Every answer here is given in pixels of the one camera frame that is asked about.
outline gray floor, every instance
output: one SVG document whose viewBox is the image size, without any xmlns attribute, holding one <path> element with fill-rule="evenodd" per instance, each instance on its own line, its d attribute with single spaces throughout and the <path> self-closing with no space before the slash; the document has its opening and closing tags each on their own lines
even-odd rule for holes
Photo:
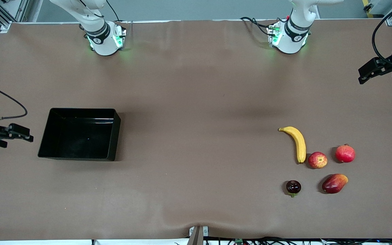
<svg viewBox="0 0 392 245">
<path fill-rule="evenodd" d="M 109 0 L 122 20 L 213 20 L 285 17 L 291 12 L 288 0 Z M 333 6 L 320 6 L 321 18 L 366 18 L 362 0 L 344 0 Z M 107 5 L 101 10 L 106 20 L 115 20 Z M 44 0 L 37 22 L 66 22 L 75 19 Z"/>
</svg>

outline red apple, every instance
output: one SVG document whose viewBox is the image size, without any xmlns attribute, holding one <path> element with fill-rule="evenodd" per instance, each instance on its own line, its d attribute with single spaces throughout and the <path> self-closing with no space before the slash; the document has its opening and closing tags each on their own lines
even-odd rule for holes
<svg viewBox="0 0 392 245">
<path fill-rule="evenodd" d="M 348 181 L 347 176 L 344 174 L 333 174 L 324 181 L 322 189 L 326 193 L 335 194 L 340 192 Z"/>
<path fill-rule="evenodd" d="M 342 163 L 350 163 L 355 159 L 355 150 L 348 144 L 339 146 L 335 152 L 335 157 Z"/>
<path fill-rule="evenodd" d="M 314 152 L 308 157 L 311 168 L 322 168 L 328 164 L 328 158 L 321 152 Z"/>
</svg>

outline yellow banana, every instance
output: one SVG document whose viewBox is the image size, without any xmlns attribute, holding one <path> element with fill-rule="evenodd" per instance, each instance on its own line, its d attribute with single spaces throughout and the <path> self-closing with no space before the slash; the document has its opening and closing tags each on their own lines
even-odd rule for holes
<svg viewBox="0 0 392 245">
<path fill-rule="evenodd" d="M 294 138 L 296 143 L 297 161 L 299 163 L 304 163 L 306 160 L 306 145 L 302 133 L 295 127 L 279 128 L 278 131 L 286 132 L 287 134 L 291 135 L 292 138 Z"/>
</svg>

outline yellow tape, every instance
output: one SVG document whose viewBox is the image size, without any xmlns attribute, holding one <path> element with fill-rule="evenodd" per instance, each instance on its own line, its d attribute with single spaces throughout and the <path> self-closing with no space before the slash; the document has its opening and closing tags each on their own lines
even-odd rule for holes
<svg viewBox="0 0 392 245">
<path fill-rule="evenodd" d="M 367 6 L 367 5 L 369 4 L 369 0 L 362 0 L 362 4 L 364 4 L 364 6 Z M 373 18 L 373 15 L 372 15 L 372 14 L 369 14 L 369 13 L 367 12 L 367 17 L 368 17 L 368 18 Z"/>
</svg>

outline black tray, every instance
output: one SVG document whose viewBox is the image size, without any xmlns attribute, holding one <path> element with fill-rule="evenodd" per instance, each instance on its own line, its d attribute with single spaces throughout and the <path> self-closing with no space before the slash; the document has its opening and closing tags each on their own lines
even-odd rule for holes
<svg viewBox="0 0 392 245">
<path fill-rule="evenodd" d="M 38 156 L 114 161 L 120 121 L 114 109 L 52 108 Z"/>
</svg>

